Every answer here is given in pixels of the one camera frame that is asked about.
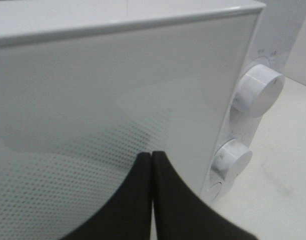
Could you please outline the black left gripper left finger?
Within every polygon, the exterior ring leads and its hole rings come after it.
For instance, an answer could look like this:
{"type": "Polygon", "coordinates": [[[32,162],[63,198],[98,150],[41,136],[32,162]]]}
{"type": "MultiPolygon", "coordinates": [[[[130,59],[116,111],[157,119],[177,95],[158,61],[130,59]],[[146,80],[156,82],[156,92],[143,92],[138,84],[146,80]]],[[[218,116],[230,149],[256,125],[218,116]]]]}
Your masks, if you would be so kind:
{"type": "Polygon", "coordinates": [[[148,240],[152,214],[152,162],[139,153],[112,197],[64,240],[148,240]]]}

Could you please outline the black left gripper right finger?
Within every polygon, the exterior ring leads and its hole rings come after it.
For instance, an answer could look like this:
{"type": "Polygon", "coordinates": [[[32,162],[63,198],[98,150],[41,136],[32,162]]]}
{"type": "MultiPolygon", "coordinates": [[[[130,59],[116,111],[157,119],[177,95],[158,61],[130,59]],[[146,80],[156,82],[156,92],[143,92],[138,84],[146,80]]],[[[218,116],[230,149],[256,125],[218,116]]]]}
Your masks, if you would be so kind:
{"type": "Polygon", "coordinates": [[[205,204],[182,180],[165,152],[152,153],[154,214],[159,240],[254,240],[205,204]]]}

